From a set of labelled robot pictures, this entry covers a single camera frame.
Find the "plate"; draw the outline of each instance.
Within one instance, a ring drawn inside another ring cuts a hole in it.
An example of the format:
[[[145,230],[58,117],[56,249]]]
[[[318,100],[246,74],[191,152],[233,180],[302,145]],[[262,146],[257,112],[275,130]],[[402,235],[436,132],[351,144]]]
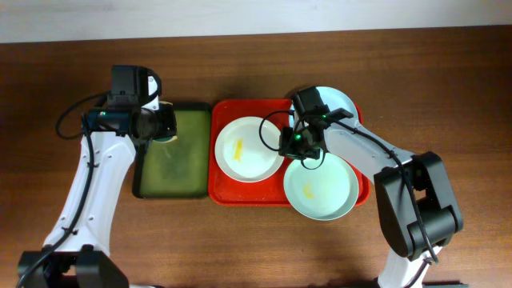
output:
[[[359,119],[358,110],[355,108],[355,104],[350,100],[345,93],[340,90],[336,90],[331,87],[320,86],[317,87],[318,92],[320,93],[320,98],[322,99],[324,104],[327,104],[329,110],[334,111],[338,108],[343,108],[349,112],[351,112],[356,119]],[[291,105],[291,110],[295,110],[294,105]],[[290,115],[289,118],[290,127],[294,126],[294,116]]]
[[[319,163],[313,159],[304,161],[309,168]],[[324,163],[315,170],[307,170],[299,160],[294,160],[286,170],[283,184],[296,211],[315,220],[340,218],[352,210],[359,195],[355,172],[333,154],[326,154]]]
[[[259,138],[260,117],[244,117],[229,123],[217,137],[215,160],[226,175],[240,182],[258,182],[272,176],[283,156],[266,148]],[[271,147],[279,146],[281,131],[265,121],[262,136]]]

